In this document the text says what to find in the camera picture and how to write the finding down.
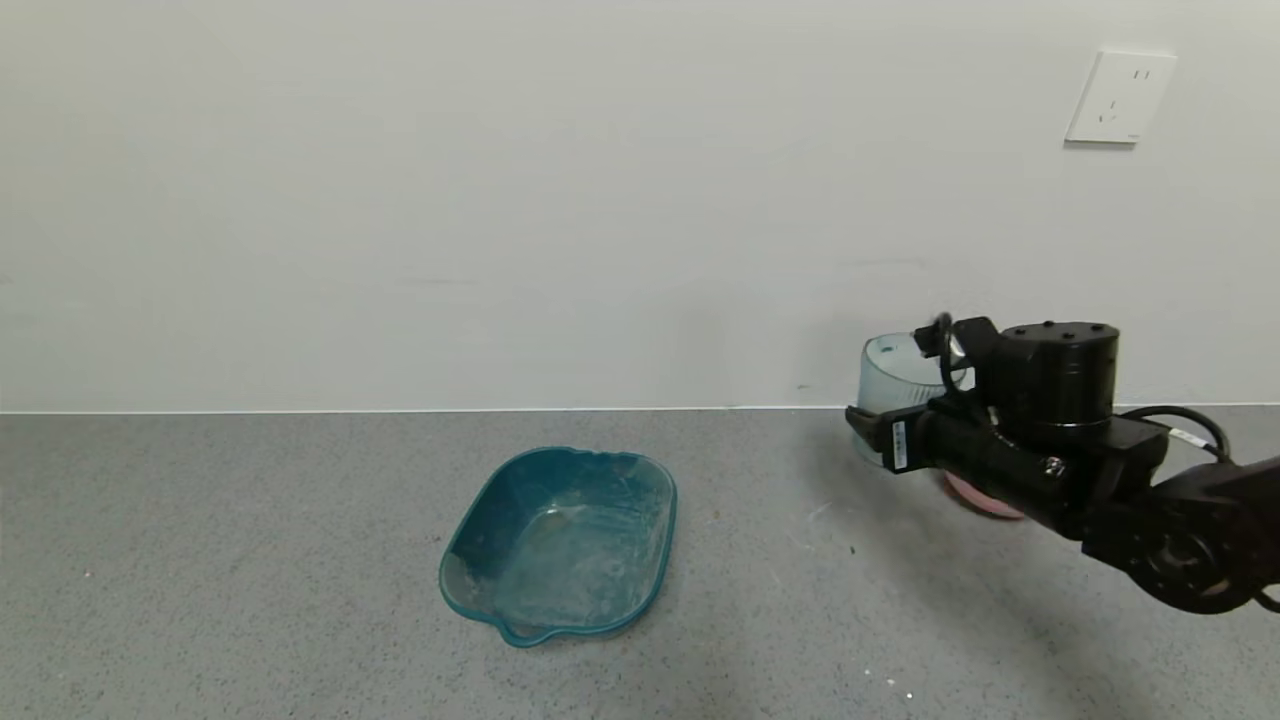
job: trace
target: white wall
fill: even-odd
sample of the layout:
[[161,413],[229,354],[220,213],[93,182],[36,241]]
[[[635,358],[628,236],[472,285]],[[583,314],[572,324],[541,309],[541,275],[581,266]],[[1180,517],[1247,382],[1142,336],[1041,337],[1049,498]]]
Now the white wall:
[[[1274,0],[10,0],[0,409],[835,405],[931,311],[1280,401]],[[1100,47],[1172,51],[1065,149]]]

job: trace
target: black cable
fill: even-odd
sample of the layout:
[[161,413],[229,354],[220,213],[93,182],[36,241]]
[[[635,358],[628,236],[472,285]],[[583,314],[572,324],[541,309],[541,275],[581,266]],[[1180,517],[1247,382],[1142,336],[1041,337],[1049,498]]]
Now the black cable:
[[[1142,418],[1142,421],[1147,423],[1149,425],[1158,425],[1161,428],[1165,428],[1166,430],[1172,430],[1174,429],[1172,425],[1167,425],[1165,423],[1157,423],[1156,420],[1152,420],[1151,418]],[[1219,447],[1216,445],[1203,445],[1203,446],[1197,446],[1197,447],[1199,447],[1204,452],[1208,452],[1213,457],[1217,457],[1219,462],[1234,462],[1234,460],[1231,460],[1231,457],[1228,454],[1225,454],[1221,450],[1219,450]]]
[[1226,438],[1226,432],[1222,430],[1221,425],[1202,413],[1197,413],[1189,407],[1179,407],[1178,405],[1152,405],[1151,407],[1139,407],[1137,410],[1129,410],[1128,413],[1120,414],[1121,418],[1128,418],[1130,420],[1140,420],[1153,415],[1184,418],[1208,430],[1208,434],[1213,437],[1213,442],[1217,445],[1216,450],[1219,452],[1215,452],[1213,455],[1217,455],[1219,461],[1221,462],[1231,462],[1231,441]]
[[959,401],[961,400],[960,388],[956,387],[956,380],[951,377],[951,313],[940,313],[934,322],[938,324],[938,334],[942,336],[942,347],[938,348],[942,387],[947,388],[947,395]]
[[1266,591],[1258,591],[1258,594],[1253,596],[1253,600],[1271,612],[1280,612],[1280,600],[1268,596]]
[[938,334],[942,336],[942,347],[938,348],[938,372],[942,374],[942,387],[946,388],[951,400],[973,415],[979,427],[991,427],[987,410],[982,407],[980,402],[970,402],[972,398],[956,386],[955,378],[951,377],[951,340],[955,337],[951,332],[951,313],[938,313],[934,324],[938,327]]

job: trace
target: teal plastic basin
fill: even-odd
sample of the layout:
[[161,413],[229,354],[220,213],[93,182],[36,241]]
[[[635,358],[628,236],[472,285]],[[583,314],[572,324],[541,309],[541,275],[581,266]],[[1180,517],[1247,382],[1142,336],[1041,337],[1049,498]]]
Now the teal plastic basin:
[[516,647],[625,628],[658,596],[676,483],[653,460],[531,450],[489,478],[440,560],[440,593]]

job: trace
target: electrical socket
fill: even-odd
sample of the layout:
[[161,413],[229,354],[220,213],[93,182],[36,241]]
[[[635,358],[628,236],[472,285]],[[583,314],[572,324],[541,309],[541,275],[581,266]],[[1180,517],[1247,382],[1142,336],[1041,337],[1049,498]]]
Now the electrical socket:
[[1176,64],[1172,55],[1098,53],[1066,140],[1129,143],[1142,140]]

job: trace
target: white label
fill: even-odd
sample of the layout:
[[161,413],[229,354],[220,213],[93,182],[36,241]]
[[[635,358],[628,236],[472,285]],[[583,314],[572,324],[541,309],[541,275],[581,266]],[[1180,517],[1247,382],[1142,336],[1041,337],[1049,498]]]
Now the white label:
[[1183,442],[1189,442],[1189,443],[1194,445],[1196,447],[1208,447],[1208,441],[1207,439],[1203,439],[1203,438],[1199,438],[1197,436],[1193,436],[1193,434],[1190,434],[1187,430],[1179,430],[1178,428],[1169,428],[1169,434],[1174,436],[1175,438],[1178,438],[1178,439],[1180,439]]
[[893,423],[893,469],[906,468],[906,423]]

